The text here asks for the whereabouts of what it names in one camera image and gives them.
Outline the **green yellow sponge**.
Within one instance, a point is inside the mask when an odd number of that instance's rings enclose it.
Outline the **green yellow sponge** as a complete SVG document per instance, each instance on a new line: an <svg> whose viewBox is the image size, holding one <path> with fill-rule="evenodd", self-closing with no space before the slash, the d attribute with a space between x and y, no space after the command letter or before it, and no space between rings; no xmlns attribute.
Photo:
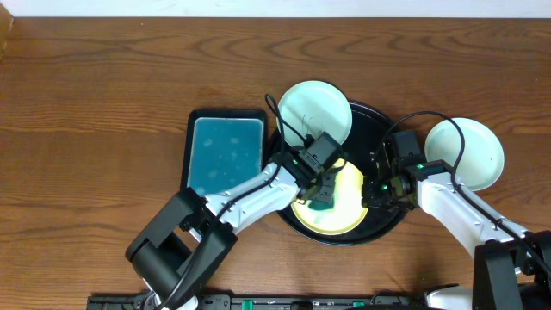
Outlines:
<svg viewBox="0 0 551 310"><path fill-rule="evenodd" d="M307 202L307 207L315 212L333 212L334 211L334 203L332 201L316 201L316 200L310 200Z"/></svg>

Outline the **yellow plate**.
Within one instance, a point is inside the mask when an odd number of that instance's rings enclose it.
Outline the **yellow plate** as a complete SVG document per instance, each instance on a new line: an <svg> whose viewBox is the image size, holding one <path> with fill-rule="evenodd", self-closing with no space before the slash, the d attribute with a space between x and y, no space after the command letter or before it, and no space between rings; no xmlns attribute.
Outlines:
<svg viewBox="0 0 551 310"><path fill-rule="evenodd" d="M333 194L333 212L315 212L294 201L292 211L299 222L309 230L322 235L339 235L357 227L368 213L362 207L363 174L352 163L339 159L333 167L343 169L337 173Z"/></svg>

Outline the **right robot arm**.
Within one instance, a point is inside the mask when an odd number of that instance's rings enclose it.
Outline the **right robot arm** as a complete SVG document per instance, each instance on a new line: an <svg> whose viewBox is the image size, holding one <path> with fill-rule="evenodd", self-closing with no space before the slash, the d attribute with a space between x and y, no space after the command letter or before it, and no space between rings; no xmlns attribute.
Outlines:
<svg viewBox="0 0 551 310"><path fill-rule="evenodd" d="M420 208L438 220L474 261L472 288L449 285L424 293L429 309L548 309L550 232L512 222L461 184L442 160L365 177L369 209Z"/></svg>

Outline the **light blue plate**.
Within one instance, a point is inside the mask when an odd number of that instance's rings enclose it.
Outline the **light blue plate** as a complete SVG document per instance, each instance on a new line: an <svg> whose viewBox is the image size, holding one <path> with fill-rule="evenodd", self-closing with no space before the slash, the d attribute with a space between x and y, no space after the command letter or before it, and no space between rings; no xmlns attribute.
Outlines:
<svg viewBox="0 0 551 310"><path fill-rule="evenodd" d="M487 189L500 178L505 153L498 137L484 124L468 118L454 118L461 129L465 149L457 175L472 191ZM459 155L461 138L450 121L441 121L429 132L424 143L428 161L444 160L453 165Z"/></svg>

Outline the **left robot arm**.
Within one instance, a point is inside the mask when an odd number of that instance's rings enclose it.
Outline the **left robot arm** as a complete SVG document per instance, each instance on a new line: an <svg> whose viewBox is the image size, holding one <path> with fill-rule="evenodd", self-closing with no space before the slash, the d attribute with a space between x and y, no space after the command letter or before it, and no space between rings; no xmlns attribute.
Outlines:
<svg viewBox="0 0 551 310"><path fill-rule="evenodd" d="M179 309L219 268L238 233L303 196L330 168L330 163L286 154L218 194L200 196L186 188L151 219L125 257L159 298L159 308Z"/></svg>

